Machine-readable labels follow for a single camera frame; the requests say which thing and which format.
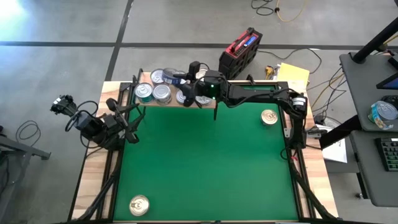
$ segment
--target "green table surface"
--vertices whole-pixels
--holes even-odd
[[[138,144],[126,144],[114,221],[297,220],[280,118],[261,123],[275,104],[213,110],[147,107]],[[131,113],[131,119],[137,117]],[[150,202],[135,217],[135,195]]]

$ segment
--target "white paper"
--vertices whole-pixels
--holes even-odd
[[[328,132],[333,129],[319,124],[317,124],[317,127],[321,130],[327,130]],[[331,146],[324,148],[322,150],[322,154],[324,159],[347,163],[345,139],[342,139],[338,142],[335,142]]]

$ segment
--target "yellow paper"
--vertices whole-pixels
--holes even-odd
[[[310,76],[310,71],[298,68],[293,65],[282,63],[277,76],[278,81],[302,81],[304,89],[307,87],[308,77]]]

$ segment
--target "can on shelf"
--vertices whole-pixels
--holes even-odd
[[[181,78],[176,78],[174,75],[183,75],[185,72],[179,71],[175,68],[165,68],[163,69],[163,81],[168,83],[168,84],[179,84],[181,81]]]
[[[186,97],[182,93],[182,90],[178,90],[177,93],[175,94],[175,100],[177,100],[177,103],[179,103],[180,105],[183,105],[185,99],[186,99]]]
[[[211,103],[211,99],[205,96],[196,96],[195,99],[199,102],[202,106],[209,105]]]
[[[132,215],[141,216],[148,212],[149,200],[143,195],[134,196],[129,204],[129,209]]]
[[[167,85],[157,85],[152,93],[159,105],[167,105],[172,100],[172,91]]]
[[[159,85],[159,84],[163,83],[164,82],[163,81],[163,69],[158,68],[158,69],[153,70],[150,73],[150,79],[152,80],[152,83],[154,85]]]
[[[136,86],[134,94],[141,103],[150,103],[154,99],[152,92],[154,89],[149,83],[140,83]]]
[[[278,115],[273,110],[264,110],[260,118],[264,125],[273,125],[278,121]]]

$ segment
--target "gray floor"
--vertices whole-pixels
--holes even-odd
[[[0,2],[0,41],[115,42],[127,0],[9,0]],[[281,1],[289,18],[301,1]],[[309,1],[294,22],[283,23],[276,15],[261,17],[240,0],[135,0],[123,42],[229,43],[252,26],[264,34],[262,44],[363,45],[397,16],[393,0]],[[75,191],[84,148],[78,131],[64,132],[67,117],[49,111],[60,94],[76,102],[98,100],[113,48],[100,47],[0,47],[0,124],[13,136],[25,120],[34,119],[42,130],[37,147],[52,152],[51,159],[33,158],[11,220],[28,223],[65,221]],[[193,60],[218,68],[223,49],[122,48],[112,80],[130,80],[139,68],[187,70]],[[270,50],[280,56],[290,50]],[[323,63],[310,75],[310,86],[329,79],[340,67],[342,50],[317,50]],[[239,78],[247,74],[264,78],[264,67],[282,61],[258,53]],[[301,50],[284,61],[309,70],[318,59]],[[308,91],[310,102],[323,87]],[[346,84],[341,89],[348,90]],[[326,91],[313,107],[327,100]],[[349,91],[338,98],[328,116],[344,121],[355,114]],[[398,209],[377,208],[357,200],[354,175],[330,175],[340,217],[347,220],[394,223]]]

